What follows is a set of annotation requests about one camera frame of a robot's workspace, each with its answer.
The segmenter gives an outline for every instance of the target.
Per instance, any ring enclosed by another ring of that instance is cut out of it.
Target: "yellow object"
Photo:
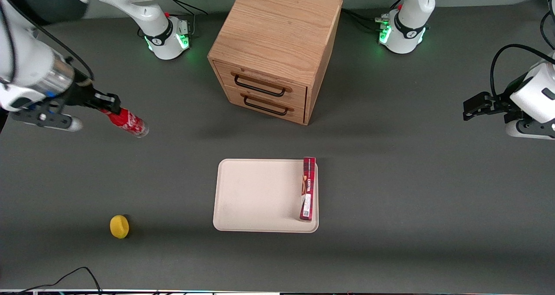
[[[111,235],[118,239],[125,238],[127,234],[129,234],[129,222],[127,218],[122,215],[113,216],[110,220],[110,232]]]

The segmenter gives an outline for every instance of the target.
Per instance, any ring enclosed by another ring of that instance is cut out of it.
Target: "wire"
[[[2,0],[0,0],[0,14],[2,14],[2,24],[6,30],[6,34],[8,36],[8,41],[10,42],[10,51],[12,53],[12,74],[10,75],[10,79],[6,80],[4,78],[0,78],[0,83],[7,85],[10,84],[16,79],[17,75],[17,56],[16,56],[16,46],[13,43],[12,37],[12,30],[10,30],[10,23],[8,22],[8,18],[6,17],[6,12],[4,11],[4,6]]]
[[[519,48],[519,49],[527,50],[528,52],[532,52],[533,54],[535,54],[536,56],[539,56],[540,58],[546,60],[547,62],[550,62],[551,64],[555,64],[555,59],[549,57],[547,54],[543,54],[542,52],[539,52],[538,50],[536,50],[534,48],[531,48],[529,46],[525,46],[523,44],[517,44],[517,43],[507,44],[503,48],[499,49],[499,51],[497,51],[497,53],[495,54],[495,56],[493,57],[493,60],[491,62],[490,87],[491,87],[491,94],[493,95],[495,101],[497,101],[497,103],[499,103],[501,105],[501,109],[503,109],[503,111],[505,111],[505,112],[508,112],[508,109],[502,104],[501,99],[499,98],[499,95],[497,95],[497,93],[495,92],[493,72],[495,70],[495,64],[497,62],[497,59],[503,53],[503,51],[507,50],[508,48]]]
[[[361,20],[368,20],[370,22],[374,22],[373,18],[369,18],[369,17],[365,17],[365,16],[361,16],[359,13],[355,13],[351,10],[347,10],[347,9],[341,9],[341,12],[345,12],[347,14],[349,14],[350,16],[355,16],[357,18],[360,18]]]
[[[543,16],[541,22],[539,22],[539,32],[542,34],[543,40],[545,40],[545,42],[547,42],[547,44],[549,44],[549,46],[551,47],[551,50],[555,50],[555,46],[553,46],[553,44],[551,43],[551,41],[549,41],[549,39],[547,38],[547,36],[545,35],[545,20],[547,20],[547,18],[551,15],[551,12],[547,12],[545,13],[545,15]]]
[[[181,3],[181,4],[184,4],[184,5],[186,5],[186,6],[187,6],[187,7],[189,7],[189,8],[193,8],[193,9],[195,9],[195,10],[198,10],[198,11],[200,11],[200,12],[202,12],[202,13],[204,13],[204,14],[208,15],[208,12],[206,12],[205,10],[202,10],[202,9],[200,9],[200,8],[197,8],[197,7],[191,6],[190,4],[188,4],[188,3],[185,3],[185,2],[183,2],[183,1],[180,1],[180,0],[172,0],[172,1],[173,1],[173,2],[175,2],[175,3]]]
[[[351,15],[351,14],[348,12],[348,10],[343,10],[343,9],[341,9],[341,10],[342,10],[343,12],[347,13],[347,15],[350,16],[350,17],[351,17],[355,22],[357,22],[360,26],[366,28],[367,30],[371,30],[372,32],[375,32],[375,31],[376,31],[374,28],[371,28],[371,27],[365,25],[363,22],[359,21],[359,20],[356,18],[356,16]]]
[[[39,24],[37,24],[34,20],[30,19],[24,12],[22,12],[22,10],[20,10],[17,6],[15,6],[10,0],[8,0],[8,3],[10,3],[10,5],[16,9],[16,11],[18,13],[20,13],[21,16],[23,16],[26,20],[28,20],[31,24],[33,24],[33,26],[35,26],[38,30],[40,30],[43,34],[45,34],[46,36],[48,36],[48,38],[52,39],[54,42],[56,42],[57,44],[59,44],[62,48],[64,48],[67,52],[69,52],[69,54],[71,54],[76,60],[78,60],[81,65],[83,65],[83,67],[85,67],[85,69],[87,70],[87,72],[89,72],[89,78],[91,78],[91,80],[95,79],[95,74],[93,73],[93,70],[89,67],[89,65],[87,65],[87,63],[81,59],[80,56],[77,55],[77,53],[75,53],[73,50],[71,50],[69,48],[69,46],[66,46],[63,42],[61,42],[58,38],[56,38],[53,34],[50,34],[46,29],[43,28],[43,26],[40,26]]]
[[[79,267],[79,268],[75,269],[74,271],[71,271],[70,273],[64,275],[63,277],[61,277],[60,279],[58,279],[58,281],[56,281],[56,282],[53,283],[53,284],[45,284],[45,285],[38,285],[38,286],[35,286],[35,287],[30,287],[30,288],[28,288],[28,289],[24,289],[24,290],[21,291],[21,292],[18,292],[17,294],[20,295],[20,294],[29,292],[29,291],[34,290],[34,289],[55,286],[55,285],[57,285],[58,283],[60,283],[63,279],[65,279],[65,278],[68,277],[69,275],[72,275],[72,274],[75,273],[76,271],[79,271],[80,269],[85,269],[85,270],[87,270],[87,272],[89,272],[89,275],[91,275],[91,277],[93,278],[93,281],[95,282],[95,286],[97,287],[98,295],[101,295],[101,294],[102,294],[101,287],[100,287],[100,285],[98,285],[98,281],[97,281],[97,279],[95,278],[95,275],[93,275],[93,273],[91,272],[91,270],[90,270],[89,268],[87,268],[87,267]]]
[[[394,8],[400,2],[401,2],[401,0],[397,0],[394,4],[391,4],[391,6],[389,8],[390,9]]]
[[[175,4],[177,4],[178,6],[182,7],[184,10],[186,10],[187,12],[189,12],[190,14],[192,14],[193,16],[193,29],[190,31],[190,35],[194,35],[195,31],[196,31],[196,14],[193,13],[193,11],[189,10],[188,8],[184,7],[182,5],[182,2],[180,2],[179,0],[172,0]]]

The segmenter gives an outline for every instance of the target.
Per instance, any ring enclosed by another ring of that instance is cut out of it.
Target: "drawer handle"
[[[283,95],[285,94],[285,88],[283,88],[280,93],[275,93],[275,92],[272,92],[272,91],[266,91],[264,89],[256,88],[252,85],[248,85],[248,84],[245,84],[245,83],[240,83],[240,82],[237,81],[237,79],[239,79],[239,75],[235,75],[235,84],[236,85],[238,85],[240,87],[243,87],[243,88],[251,89],[251,90],[254,90],[254,91],[262,92],[265,95],[271,95],[272,97],[278,97],[279,98],[279,97],[283,97]]]
[[[276,114],[279,116],[285,116],[287,114],[287,111],[289,110],[288,108],[285,108],[285,111],[274,111],[273,109],[265,108],[265,107],[254,105],[252,103],[247,102],[248,97],[246,95],[244,95],[243,97],[244,97],[243,103],[246,106],[254,107],[255,109],[261,109],[262,111],[267,111],[268,113]]]

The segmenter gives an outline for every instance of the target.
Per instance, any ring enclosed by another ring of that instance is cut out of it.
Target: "wooden cabinet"
[[[208,60],[228,100],[307,125],[343,0],[236,0]]]

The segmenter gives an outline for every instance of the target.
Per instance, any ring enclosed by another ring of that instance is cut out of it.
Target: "white tray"
[[[224,159],[218,166],[214,227],[312,233],[318,228],[318,166],[314,180],[313,220],[303,221],[303,159]]]

